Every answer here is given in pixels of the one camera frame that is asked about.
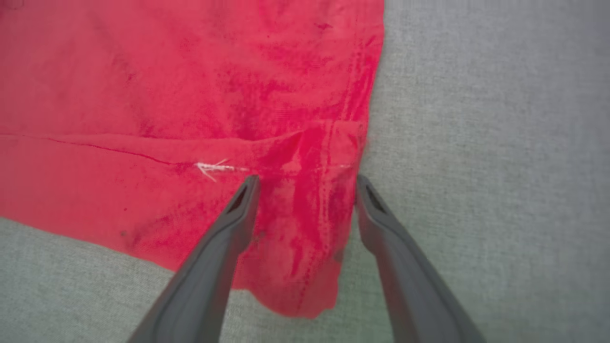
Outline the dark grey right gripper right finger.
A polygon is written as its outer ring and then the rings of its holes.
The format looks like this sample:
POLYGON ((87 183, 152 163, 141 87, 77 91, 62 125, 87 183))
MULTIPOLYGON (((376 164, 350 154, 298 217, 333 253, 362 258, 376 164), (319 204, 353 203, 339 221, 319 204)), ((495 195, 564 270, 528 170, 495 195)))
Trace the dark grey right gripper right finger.
POLYGON ((372 182, 357 177, 360 239, 376 259, 396 343, 483 343, 484 336, 372 182))

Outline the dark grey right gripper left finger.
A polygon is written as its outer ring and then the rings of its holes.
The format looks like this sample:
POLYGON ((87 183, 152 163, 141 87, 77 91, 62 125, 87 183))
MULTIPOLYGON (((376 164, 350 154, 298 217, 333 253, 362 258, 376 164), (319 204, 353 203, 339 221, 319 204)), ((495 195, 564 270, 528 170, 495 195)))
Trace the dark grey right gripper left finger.
POLYGON ((251 241, 260 192, 259 176, 248 176, 137 326, 131 343, 219 341, 238 256, 251 241))

